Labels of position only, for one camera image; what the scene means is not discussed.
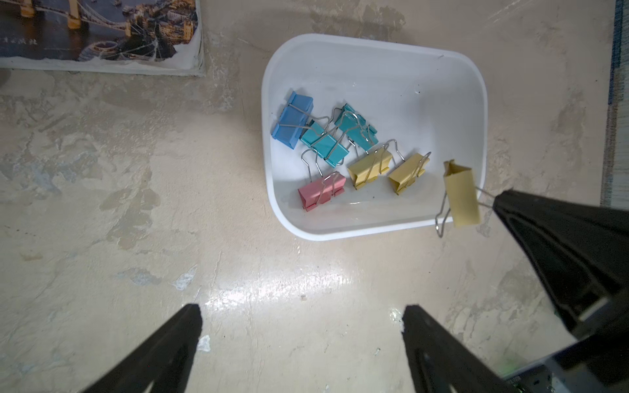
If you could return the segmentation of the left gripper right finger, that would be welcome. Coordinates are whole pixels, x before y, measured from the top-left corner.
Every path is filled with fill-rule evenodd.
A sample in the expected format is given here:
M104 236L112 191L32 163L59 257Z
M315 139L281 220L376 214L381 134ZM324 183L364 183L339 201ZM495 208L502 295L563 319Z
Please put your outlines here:
M406 306L403 341L416 392L515 392L422 307Z

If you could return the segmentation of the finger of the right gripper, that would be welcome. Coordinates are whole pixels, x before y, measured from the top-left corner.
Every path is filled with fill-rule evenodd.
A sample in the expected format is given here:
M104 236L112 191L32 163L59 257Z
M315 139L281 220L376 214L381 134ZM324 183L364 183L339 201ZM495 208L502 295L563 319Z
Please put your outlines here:
M515 190L494 213L520 245L576 338L628 332L628 213Z

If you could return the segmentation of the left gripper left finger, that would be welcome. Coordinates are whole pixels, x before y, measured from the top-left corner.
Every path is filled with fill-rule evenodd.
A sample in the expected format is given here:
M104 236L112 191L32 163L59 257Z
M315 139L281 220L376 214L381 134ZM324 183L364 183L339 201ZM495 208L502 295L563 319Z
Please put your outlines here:
M184 392L201 337L197 304L186 304L87 392Z

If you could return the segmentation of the yellow binder clip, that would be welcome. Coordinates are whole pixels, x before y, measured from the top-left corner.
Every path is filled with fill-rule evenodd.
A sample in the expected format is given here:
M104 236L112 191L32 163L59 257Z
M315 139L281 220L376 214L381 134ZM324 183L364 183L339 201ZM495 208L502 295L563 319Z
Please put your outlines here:
M492 201L496 198L475 184L471 168L458 165L454 160L445 161L444 168L445 193L441 209L434 219L439 238L443 238L444 226L448 218L452 218L456 228L481 223L480 207L491 209L492 205L478 201L478 194L489 197Z
M391 170L391 167L396 165L396 160L389 151L390 147L394 148L402 161L406 160L399 152L397 140L389 139L382 146L347 167L353 187L356 190L375 181L378 176L386 175Z
M401 195L423 175L425 172L424 167L429 163L431 155L432 152L428 152L425 155L416 153L405 159L402 164L389 173L388 180L396 195Z

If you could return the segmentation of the pink binder clip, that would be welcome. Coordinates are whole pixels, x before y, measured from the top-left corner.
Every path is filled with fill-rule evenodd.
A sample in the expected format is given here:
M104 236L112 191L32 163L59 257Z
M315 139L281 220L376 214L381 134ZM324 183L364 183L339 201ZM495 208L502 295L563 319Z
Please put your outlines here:
M320 175L318 180L313 180L311 167L305 159L305 155L308 152L314 153L314 166ZM303 154L301 154L301 161L306 165L310 179L310 182L307 185L298 188L297 190L301 199L302 208L305 211L312 211L314 208L331 201L334 197L345 192L347 178L338 171L333 171L329 175L324 175L323 171L319 167L318 157L319 156L312 148L305 150Z

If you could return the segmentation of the white plastic storage box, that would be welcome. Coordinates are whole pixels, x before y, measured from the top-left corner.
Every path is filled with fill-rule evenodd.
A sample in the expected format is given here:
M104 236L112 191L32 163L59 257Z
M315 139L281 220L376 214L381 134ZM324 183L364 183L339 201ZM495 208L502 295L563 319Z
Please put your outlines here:
M386 147L374 181L312 211L298 191L331 172L303 142L288 147L273 131L292 95L312 101L314 120L324 123L342 107L372 133L366 144L350 141L349 122L336 136L348 150L337 171ZM431 226L443 196L444 165L470 168L475 185L486 178L488 102L485 81L465 55L442 49L303 34L271 57L261 89L264 167L276 218L292 234L311 241L380 234Z

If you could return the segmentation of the teal binder clip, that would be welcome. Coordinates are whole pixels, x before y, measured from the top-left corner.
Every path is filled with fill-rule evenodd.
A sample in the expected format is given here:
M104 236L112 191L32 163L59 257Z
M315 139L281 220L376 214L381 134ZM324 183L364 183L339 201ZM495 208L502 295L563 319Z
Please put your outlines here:
M377 129L358 111L346 103L333 109L334 136L353 142L359 149L369 152L378 145Z
M315 120L306 124L300 140L332 167L342 165L349 154L341 139L337 139L332 131L325 131Z

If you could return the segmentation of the blue binder clip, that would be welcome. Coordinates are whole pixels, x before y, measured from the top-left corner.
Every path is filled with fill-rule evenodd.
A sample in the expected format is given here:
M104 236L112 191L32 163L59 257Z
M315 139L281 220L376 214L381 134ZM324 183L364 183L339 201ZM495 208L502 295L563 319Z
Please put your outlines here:
M313 109L314 98L293 91L271 130L272 139L294 150L302 134L308 129L307 123L314 119L311 115Z

